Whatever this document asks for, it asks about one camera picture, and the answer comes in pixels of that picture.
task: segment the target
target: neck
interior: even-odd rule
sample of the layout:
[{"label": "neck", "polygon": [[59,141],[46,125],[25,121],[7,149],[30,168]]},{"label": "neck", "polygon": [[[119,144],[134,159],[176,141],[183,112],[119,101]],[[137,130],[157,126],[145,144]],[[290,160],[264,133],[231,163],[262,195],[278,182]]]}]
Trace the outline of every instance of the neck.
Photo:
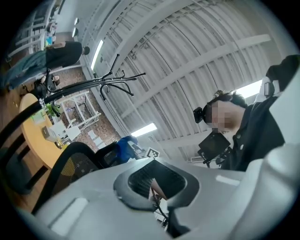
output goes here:
[{"label": "neck", "polygon": [[233,135],[235,135],[240,128],[244,116],[244,112],[245,109],[240,106],[237,106],[236,109],[232,112],[232,116],[231,116],[232,126],[231,128],[229,128],[229,130],[233,133]]}]

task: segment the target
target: yellow table top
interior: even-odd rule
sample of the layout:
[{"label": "yellow table top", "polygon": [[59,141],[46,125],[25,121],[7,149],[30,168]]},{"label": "yellow table top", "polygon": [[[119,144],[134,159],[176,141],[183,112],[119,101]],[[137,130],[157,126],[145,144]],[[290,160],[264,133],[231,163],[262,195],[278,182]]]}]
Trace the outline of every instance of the yellow table top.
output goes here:
[{"label": "yellow table top", "polygon": [[[37,98],[31,94],[26,94],[20,103],[20,112],[26,109],[31,104],[37,102]],[[45,116],[45,121],[40,124],[35,124],[32,118],[28,118],[22,125],[21,129],[27,145],[33,154],[41,159],[43,164],[52,169],[57,159],[63,152],[62,149],[56,147],[55,143],[46,140],[42,134],[44,126],[51,127],[52,123],[48,116]]]}]

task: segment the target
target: cable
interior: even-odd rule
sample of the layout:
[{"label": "cable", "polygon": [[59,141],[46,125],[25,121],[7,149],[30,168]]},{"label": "cable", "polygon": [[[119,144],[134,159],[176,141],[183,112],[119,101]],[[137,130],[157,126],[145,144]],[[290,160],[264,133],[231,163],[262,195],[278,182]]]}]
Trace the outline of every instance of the cable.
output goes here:
[{"label": "cable", "polygon": [[158,210],[160,211],[161,215],[163,215],[163,217],[169,222],[169,218],[163,213],[163,211],[161,210],[161,208],[159,206],[159,201],[158,201],[158,199],[155,196],[155,192],[154,192],[153,188],[151,188],[151,191],[152,191],[153,198],[154,198],[154,201],[155,201],[155,203],[157,205]]}]

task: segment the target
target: ceiling light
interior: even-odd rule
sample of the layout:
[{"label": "ceiling light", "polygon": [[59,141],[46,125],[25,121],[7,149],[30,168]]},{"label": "ceiling light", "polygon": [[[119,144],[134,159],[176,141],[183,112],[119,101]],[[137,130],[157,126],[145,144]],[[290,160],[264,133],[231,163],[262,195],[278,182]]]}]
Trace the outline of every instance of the ceiling light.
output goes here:
[{"label": "ceiling light", "polygon": [[236,92],[241,94],[244,98],[248,98],[250,96],[258,94],[259,90],[261,89],[261,85],[262,85],[262,80],[259,80],[245,87],[237,89]]},{"label": "ceiling light", "polygon": [[152,132],[153,130],[156,130],[156,129],[157,129],[157,127],[154,125],[154,123],[151,123],[151,124],[141,128],[141,129],[133,132],[131,135],[133,137],[139,137],[139,136],[144,135],[146,133]]},{"label": "ceiling light", "polygon": [[74,25],[78,24],[79,23],[79,18],[75,18],[75,21],[74,21]]},{"label": "ceiling light", "polygon": [[72,33],[72,37],[75,37],[78,35],[78,29],[77,28],[74,28],[73,29],[73,33]]},{"label": "ceiling light", "polygon": [[94,57],[93,57],[92,64],[90,65],[90,68],[91,68],[92,70],[94,70],[94,66],[95,66],[95,63],[96,63],[96,60],[97,60],[97,56],[98,56],[99,51],[100,51],[100,49],[101,49],[101,47],[102,47],[102,44],[103,44],[103,41],[101,40],[100,43],[98,44],[97,49],[96,49],[95,55],[94,55]]}]

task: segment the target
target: black cable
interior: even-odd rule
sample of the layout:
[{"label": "black cable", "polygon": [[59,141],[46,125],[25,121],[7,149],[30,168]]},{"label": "black cable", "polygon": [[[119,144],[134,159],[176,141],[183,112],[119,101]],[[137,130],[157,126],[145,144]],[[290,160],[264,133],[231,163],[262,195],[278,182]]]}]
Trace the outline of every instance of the black cable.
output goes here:
[{"label": "black cable", "polygon": [[151,191],[152,191],[153,198],[154,198],[154,201],[155,201],[155,203],[156,203],[156,205],[157,205],[158,210],[160,211],[161,215],[163,215],[163,217],[164,217],[167,221],[169,221],[169,218],[163,213],[163,211],[162,211],[161,208],[160,208],[159,201],[158,201],[158,199],[157,199],[156,196],[155,196],[155,192],[154,192],[153,188],[151,188]]}]

